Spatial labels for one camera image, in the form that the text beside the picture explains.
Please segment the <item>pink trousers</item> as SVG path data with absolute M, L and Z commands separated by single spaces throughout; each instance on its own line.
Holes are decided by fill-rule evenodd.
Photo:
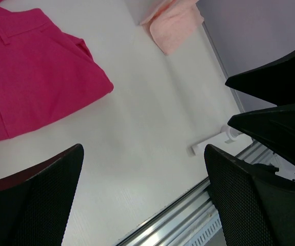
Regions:
M 0 141 L 52 124 L 112 90 L 83 39 L 39 8 L 0 7 Z

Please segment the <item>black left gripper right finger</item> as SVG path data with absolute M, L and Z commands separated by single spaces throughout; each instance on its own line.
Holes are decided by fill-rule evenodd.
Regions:
M 204 159 L 227 245 L 295 245 L 295 181 L 213 145 Z

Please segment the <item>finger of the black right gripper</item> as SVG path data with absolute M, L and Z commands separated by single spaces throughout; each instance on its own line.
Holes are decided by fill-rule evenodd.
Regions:
M 271 63 L 231 76 L 225 85 L 277 106 L 295 104 L 295 50 Z
M 295 104 L 234 115 L 228 125 L 295 166 Z

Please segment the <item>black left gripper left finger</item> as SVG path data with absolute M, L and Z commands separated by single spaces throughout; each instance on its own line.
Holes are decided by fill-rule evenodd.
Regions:
M 0 179 L 0 245 L 61 245 L 83 166 L 84 148 Z

